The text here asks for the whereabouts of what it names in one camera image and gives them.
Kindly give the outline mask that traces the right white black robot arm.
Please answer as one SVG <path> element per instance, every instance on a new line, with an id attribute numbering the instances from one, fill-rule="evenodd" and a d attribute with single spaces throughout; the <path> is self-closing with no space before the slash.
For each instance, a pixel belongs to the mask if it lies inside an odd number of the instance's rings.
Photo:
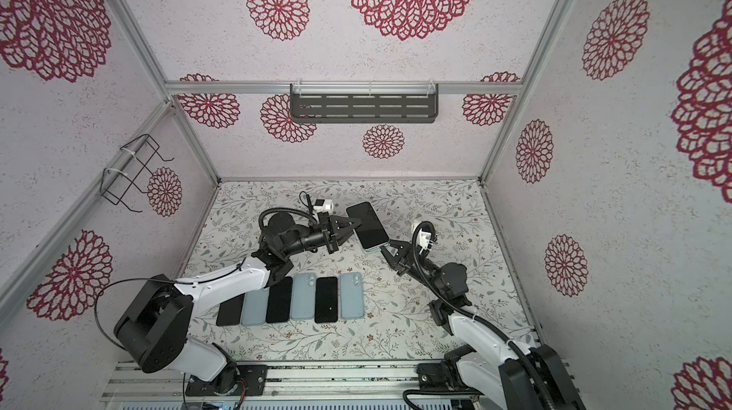
<path id="1" fill-rule="evenodd" d="M 463 264 L 438 266 L 426 249 L 402 240 L 392 240 L 380 251 L 398 275 L 412 277 L 433 293 L 429 310 L 434 323 L 463 342 L 440 362 L 417 366 L 419 387 L 402 394 L 410 408 L 417 408 L 413 396 L 475 396 L 496 409 L 585 408 L 554 349 L 510 339 L 478 315 L 467 299 Z"/>

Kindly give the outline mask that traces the light blue phone case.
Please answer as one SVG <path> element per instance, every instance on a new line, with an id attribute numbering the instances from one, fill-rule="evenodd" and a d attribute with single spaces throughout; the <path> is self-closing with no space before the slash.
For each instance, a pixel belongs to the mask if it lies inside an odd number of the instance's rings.
<path id="1" fill-rule="evenodd" d="M 364 318 L 363 276 L 360 272 L 339 276 L 339 310 L 343 320 Z"/>
<path id="2" fill-rule="evenodd" d="M 269 288 L 251 291 L 244 295 L 240 324 L 259 326 L 265 324 L 269 303 Z"/>
<path id="3" fill-rule="evenodd" d="M 293 276 L 290 318 L 312 320 L 316 313 L 316 274 L 302 273 Z"/>

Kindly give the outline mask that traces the black phone removed from case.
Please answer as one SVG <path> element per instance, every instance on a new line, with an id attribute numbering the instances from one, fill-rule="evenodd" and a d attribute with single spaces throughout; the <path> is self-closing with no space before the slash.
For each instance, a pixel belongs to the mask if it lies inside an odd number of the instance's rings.
<path id="1" fill-rule="evenodd" d="M 215 324 L 217 326 L 240 325 L 244 301 L 245 295 L 242 294 L 221 303 Z"/>

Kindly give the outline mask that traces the black phone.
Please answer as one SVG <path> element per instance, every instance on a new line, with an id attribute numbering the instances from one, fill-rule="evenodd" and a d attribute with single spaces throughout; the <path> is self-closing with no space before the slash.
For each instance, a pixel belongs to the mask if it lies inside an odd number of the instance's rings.
<path id="1" fill-rule="evenodd" d="M 292 292 L 292 277 L 286 277 L 270 288 L 265 318 L 267 324 L 284 324 L 290 320 Z"/>
<path id="2" fill-rule="evenodd" d="M 316 280 L 315 323 L 332 324 L 339 319 L 339 279 Z"/>

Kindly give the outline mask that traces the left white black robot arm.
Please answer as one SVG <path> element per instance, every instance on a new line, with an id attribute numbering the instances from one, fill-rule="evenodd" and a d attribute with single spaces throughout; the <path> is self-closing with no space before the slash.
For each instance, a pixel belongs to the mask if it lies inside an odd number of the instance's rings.
<path id="1" fill-rule="evenodd" d="M 257 222 L 258 248 L 239 263 L 199 277 L 171 280 L 160 274 L 145 280 L 114 326 L 114 337 L 143 372 L 175 370 L 217 395 L 233 394 L 241 382 L 238 363 L 222 347 L 191 337 L 191 320 L 282 282 L 294 267 L 294 255 L 320 248 L 335 253 L 362 224 L 360 219 L 287 207 L 267 209 Z"/>

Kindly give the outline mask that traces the black smartphone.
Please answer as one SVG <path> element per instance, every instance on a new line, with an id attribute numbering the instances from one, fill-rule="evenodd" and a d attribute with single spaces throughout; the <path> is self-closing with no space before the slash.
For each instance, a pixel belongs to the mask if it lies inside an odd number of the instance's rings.
<path id="1" fill-rule="evenodd" d="M 361 202 L 346 208 L 350 219 L 359 219 L 361 225 L 355 230 L 364 252 L 379 251 L 381 246 L 389 243 L 389 236 L 381 223 L 375 208 L 370 202 Z"/>

